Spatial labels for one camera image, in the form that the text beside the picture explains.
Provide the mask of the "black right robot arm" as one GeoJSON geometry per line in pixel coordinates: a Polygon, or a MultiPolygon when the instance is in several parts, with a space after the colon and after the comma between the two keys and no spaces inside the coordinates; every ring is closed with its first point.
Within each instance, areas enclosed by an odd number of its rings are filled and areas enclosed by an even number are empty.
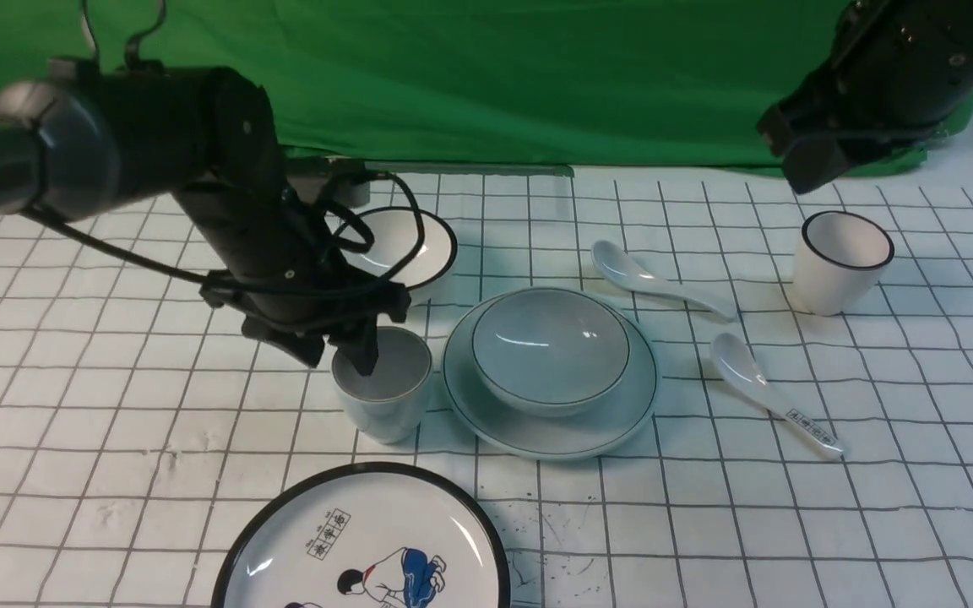
{"type": "Polygon", "coordinates": [[[364,160],[771,166],[796,193],[973,94],[973,1],[258,1],[281,141],[364,160]]]}

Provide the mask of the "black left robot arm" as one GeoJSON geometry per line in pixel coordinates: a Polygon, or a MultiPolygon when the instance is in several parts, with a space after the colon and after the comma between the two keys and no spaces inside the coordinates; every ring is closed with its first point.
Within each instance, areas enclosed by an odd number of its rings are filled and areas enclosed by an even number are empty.
{"type": "Polygon", "coordinates": [[[363,376],[378,360],[379,315],[403,322],[410,293],[346,259],[374,235],[339,201],[343,186],[389,174],[313,159],[321,186],[301,201],[287,180],[262,86],[228,67],[158,62],[101,73],[59,57],[46,79],[0,93],[0,216],[18,214],[87,247],[193,282],[249,339],[314,368],[332,345],[363,376]],[[205,274],[157,263],[73,224],[169,193],[223,263],[205,274]]]}

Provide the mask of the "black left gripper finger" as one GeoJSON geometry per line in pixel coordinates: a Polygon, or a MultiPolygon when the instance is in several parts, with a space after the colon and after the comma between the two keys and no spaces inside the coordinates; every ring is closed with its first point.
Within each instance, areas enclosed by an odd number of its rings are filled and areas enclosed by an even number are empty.
{"type": "Polygon", "coordinates": [[[281,350],[307,368],[317,368],[327,347],[325,338],[314,334],[293,334],[267,328],[263,342],[281,350]]]}
{"type": "Polygon", "coordinates": [[[370,377],[378,362],[378,327],[376,322],[337,324],[329,331],[329,345],[336,350],[332,371],[355,371],[360,377],[370,377]]]}

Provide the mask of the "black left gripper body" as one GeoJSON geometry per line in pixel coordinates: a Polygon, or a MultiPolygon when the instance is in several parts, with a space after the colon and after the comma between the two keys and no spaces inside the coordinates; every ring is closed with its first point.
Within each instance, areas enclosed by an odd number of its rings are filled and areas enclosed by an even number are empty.
{"type": "Polygon", "coordinates": [[[348,285],[320,287],[313,274],[294,269],[262,280],[236,280],[228,269],[210,270],[200,294],[210,307],[229,307],[243,315],[241,334],[249,339],[321,336],[360,339],[375,330],[381,315],[403,322],[410,309],[405,285],[379,281],[356,267],[341,277],[348,285]]]}

